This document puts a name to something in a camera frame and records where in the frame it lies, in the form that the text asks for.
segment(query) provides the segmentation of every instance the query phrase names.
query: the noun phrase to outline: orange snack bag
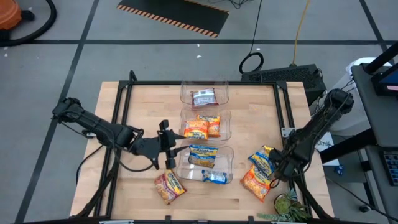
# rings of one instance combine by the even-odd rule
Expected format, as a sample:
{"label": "orange snack bag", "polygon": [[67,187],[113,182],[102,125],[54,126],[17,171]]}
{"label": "orange snack bag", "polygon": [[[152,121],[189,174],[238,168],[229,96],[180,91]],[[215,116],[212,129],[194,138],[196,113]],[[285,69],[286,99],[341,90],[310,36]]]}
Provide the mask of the orange snack bag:
{"label": "orange snack bag", "polygon": [[208,139],[208,121],[186,121],[184,136],[188,139]]}
{"label": "orange snack bag", "polygon": [[197,115],[197,120],[209,122],[209,137],[220,137],[220,116],[203,116]]}
{"label": "orange snack bag", "polygon": [[171,170],[166,170],[164,174],[156,178],[155,186],[166,205],[170,204],[170,202],[187,191]]}
{"label": "orange snack bag", "polygon": [[241,179],[244,188],[250,190],[261,202],[268,194],[270,181],[255,165]]}

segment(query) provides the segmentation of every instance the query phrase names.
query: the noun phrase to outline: table leg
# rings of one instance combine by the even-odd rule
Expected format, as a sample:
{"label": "table leg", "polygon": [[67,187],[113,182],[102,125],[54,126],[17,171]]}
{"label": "table leg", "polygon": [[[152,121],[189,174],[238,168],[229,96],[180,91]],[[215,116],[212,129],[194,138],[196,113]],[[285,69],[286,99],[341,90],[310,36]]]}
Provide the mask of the table leg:
{"label": "table leg", "polygon": [[374,137],[371,128],[365,130],[337,145],[334,145],[320,153],[322,164],[337,159],[345,154],[363,149],[368,145],[376,145],[376,138]]}

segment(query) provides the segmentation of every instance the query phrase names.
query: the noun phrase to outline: green plant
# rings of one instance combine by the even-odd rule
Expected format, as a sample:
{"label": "green plant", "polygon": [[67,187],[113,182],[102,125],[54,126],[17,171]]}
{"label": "green plant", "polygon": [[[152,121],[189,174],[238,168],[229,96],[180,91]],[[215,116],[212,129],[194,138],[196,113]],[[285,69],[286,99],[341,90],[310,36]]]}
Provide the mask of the green plant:
{"label": "green plant", "polygon": [[300,222],[310,218],[310,215],[305,211],[306,206],[297,200],[294,189],[279,195],[275,199],[274,208],[278,213],[277,215],[258,213],[257,217],[277,222]]}

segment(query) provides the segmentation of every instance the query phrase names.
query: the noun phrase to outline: yellow cable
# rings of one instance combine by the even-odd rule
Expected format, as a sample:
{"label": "yellow cable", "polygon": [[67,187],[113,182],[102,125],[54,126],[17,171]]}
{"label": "yellow cable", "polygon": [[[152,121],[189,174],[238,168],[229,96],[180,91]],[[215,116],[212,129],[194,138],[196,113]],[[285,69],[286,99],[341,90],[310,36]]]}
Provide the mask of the yellow cable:
{"label": "yellow cable", "polygon": [[296,39],[294,40],[294,53],[293,53],[293,62],[292,62],[293,65],[294,65],[294,61],[296,59],[297,39],[299,38],[301,25],[303,24],[304,17],[305,17],[305,14],[307,13],[307,9],[308,9],[309,5],[310,5],[310,0],[307,0],[303,15],[301,16],[300,25],[298,25],[298,29],[297,29],[297,33],[296,33]]}

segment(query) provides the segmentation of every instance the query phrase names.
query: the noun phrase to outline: black hose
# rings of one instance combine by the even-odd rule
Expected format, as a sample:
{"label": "black hose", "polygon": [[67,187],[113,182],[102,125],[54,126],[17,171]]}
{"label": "black hose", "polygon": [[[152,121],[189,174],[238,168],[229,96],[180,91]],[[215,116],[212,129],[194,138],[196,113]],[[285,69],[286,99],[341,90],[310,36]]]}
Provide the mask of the black hose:
{"label": "black hose", "polygon": [[51,10],[51,14],[50,14],[50,17],[47,20],[47,22],[45,22],[45,24],[42,27],[40,27],[37,31],[35,31],[25,37],[21,37],[16,40],[0,41],[0,47],[12,47],[12,46],[17,46],[17,45],[28,43],[28,42],[40,37],[42,34],[44,34],[47,30],[49,30],[52,27],[52,25],[55,22],[55,19],[57,18],[57,10],[56,10],[55,5],[52,2],[52,0],[45,0],[45,1],[47,1],[47,3],[49,4],[50,10]]}

